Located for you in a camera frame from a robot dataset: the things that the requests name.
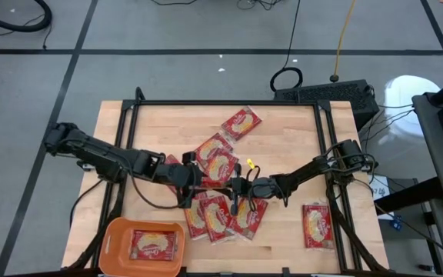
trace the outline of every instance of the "yellow tag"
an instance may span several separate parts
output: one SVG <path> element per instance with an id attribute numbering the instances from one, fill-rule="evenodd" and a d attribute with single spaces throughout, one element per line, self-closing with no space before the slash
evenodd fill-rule
<path id="1" fill-rule="evenodd" d="M 252 162 L 251 159 L 247 159 L 247 163 L 249 164 L 249 166 L 251 167 L 251 169 L 255 169 L 254 162 Z"/>

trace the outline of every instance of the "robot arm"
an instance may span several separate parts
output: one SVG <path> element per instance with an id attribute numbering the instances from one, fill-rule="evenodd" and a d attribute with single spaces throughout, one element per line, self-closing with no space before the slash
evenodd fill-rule
<path id="1" fill-rule="evenodd" d="M 148 150 L 120 149 L 99 139 L 86 135 L 72 123 L 60 123 L 53 126 L 45 137 L 44 145 L 51 155 L 71 154 L 83 162 L 95 167 L 100 179 L 108 182 L 120 182 L 128 175 L 148 182 L 173 185 L 177 191 L 180 208 L 190 208 L 193 193 L 201 192 L 204 174 L 194 163 L 194 152 L 182 156 L 182 164 L 165 164 L 165 154 Z M 332 150 L 337 150 L 339 157 L 328 158 Z M 232 213 L 237 213 L 238 197 L 269 199 L 277 197 L 287 199 L 300 184 L 317 175 L 333 172 L 343 182 L 349 182 L 352 173 L 367 166 L 367 160 L 361 153 L 356 141 L 346 140 L 333 145 L 324 155 L 315 157 L 307 165 L 289 174 L 277 174 L 256 178 L 249 181 L 237 176 L 226 182 L 226 189 L 220 190 L 234 200 Z"/>

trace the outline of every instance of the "red snack package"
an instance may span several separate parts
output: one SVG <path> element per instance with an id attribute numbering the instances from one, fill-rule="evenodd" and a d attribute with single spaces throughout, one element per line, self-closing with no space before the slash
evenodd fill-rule
<path id="1" fill-rule="evenodd" d="M 327 205 L 303 205 L 304 243 L 308 249 L 333 249 L 331 214 Z"/>
<path id="2" fill-rule="evenodd" d="M 261 119 L 247 106 L 223 123 L 221 128 L 238 141 L 259 123 Z"/>
<path id="3" fill-rule="evenodd" d="M 254 203 L 256 208 L 255 212 L 251 211 L 247 199 L 241 200 L 238 204 L 237 216 L 232 216 L 230 224 L 228 224 L 227 229 L 230 232 L 237 233 L 249 240 L 254 238 L 261 223 L 262 216 L 268 207 L 268 203 L 262 199 L 254 199 Z"/>
<path id="4" fill-rule="evenodd" d="M 218 149 L 210 159 L 205 174 L 211 181 L 224 183 L 230 179 L 237 162 L 238 158 L 223 149 Z"/>
<path id="5" fill-rule="evenodd" d="M 172 154 L 168 155 L 167 158 L 165 159 L 165 164 L 166 165 L 171 165 L 171 164 L 180 164 L 180 161 L 177 160 L 177 158 L 175 156 L 173 156 Z M 173 185 L 167 185 L 168 188 L 174 192 L 175 195 L 177 195 L 177 192 L 175 192 L 175 187 Z"/>
<path id="6" fill-rule="evenodd" d="M 205 216 L 206 229 L 212 244 L 230 239 L 233 234 L 227 230 L 227 224 L 231 220 L 230 211 L 223 195 L 202 199 L 201 207 Z"/>
<path id="7" fill-rule="evenodd" d="M 176 239 L 175 232 L 134 230 L 129 258 L 171 261 Z"/>
<path id="8" fill-rule="evenodd" d="M 188 224 L 189 235 L 191 239 L 200 239 L 208 234 L 206 230 L 205 215 L 201 207 L 201 199 L 208 197 L 206 192 L 198 193 L 192 199 L 192 205 L 190 209 L 184 209 L 185 221 Z"/>
<path id="9" fill-rule="evenodd" d="M 197 149 L 195 150 L 196 160 L 199 162 L 199 165 L 202 167 L 202 169 L 206 169 L 209 160 L 213 158 L 217 149 L 225 149 L 227 152 L 231 152 L 234 148 L 220 133 L 216 133 L 206 142 L 203 142 L 203 144 L 197 147 Z"/>

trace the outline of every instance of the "wooden tabletop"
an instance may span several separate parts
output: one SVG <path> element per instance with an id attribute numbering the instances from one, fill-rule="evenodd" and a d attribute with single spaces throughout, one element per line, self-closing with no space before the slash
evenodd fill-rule
<path id="1" fill-rule="evenodd" d="M 358 140 L 349 102 L 332 102 L 332 114 L 338 141 Z M 121 102 L 103 102 L 98 115 L 94 136 L 114 142 Z M 173 154 L 181 159 L 215 134 L 226 119 L 242 106 L 166 106 L 143 105 L 139 108 L 133 148 Z M 248 171 L 243 161 L 250 158 L 261 166 L 261 176 L 289 173 L 320 155 L 319 142 L 312 107 L 254 106 L 262 123 L 234 145 L 240 158 L 242 173 Z M 327 123 L 321 114 L 329 147 Z M 124 134 L 125 144 L 127 131 Z M 355 178 L 367 182 L 365 173 Z M 80 193 L 96 183 L 95 172 L 86 172 Z M 174 205 L 175 196 L 164 185 L 137 180 L 146 197 L 158 205 Z M 63 266 L 73 263 L 86 248 L 97 231 L 105 186 L 85 196 L 75 210 L 75 219 L 69 233 Z M 388 267 L 374 202 L 369 189 L 358 182 L 348 186 L 355 231 L 368 251 L 384 267 Z M 235 239 L 211 245 L 207 238 L 186 242 L 183 266 L 188 272 L 247 272 L 279 273 L 289 267 L 292 273 L 338 273 L 336 251 L 312 251 L 304 248 L 301 206 L 314 202 L 327 202 L 323 176 L 300 185 L 291 194 L 288 207 L 279 199 L 269 199 L 268 208 L 252 242 Z M 160 210 L 143 202 L 128 183 L 123 208 L 124 217 L 132 220 L 177 222 L 186 229 L 181 209 Z M 347 265 L 353 268 L 349 241 L 342 233 Z"/>

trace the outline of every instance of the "orange basket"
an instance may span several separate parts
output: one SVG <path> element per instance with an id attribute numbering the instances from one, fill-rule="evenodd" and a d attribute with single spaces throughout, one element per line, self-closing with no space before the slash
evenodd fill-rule
<path id="1" fill-rule="evenodd" d="M 176 250 L 171 261 L 130 259 L 135 230 L 175 232 Z M 177 223 L 138 222 L 114 219 L 105 232 L 98 266 L 106 275 L 128 277 L 175 277 L 181 270 L 184 255 L 184 229 Z"/>

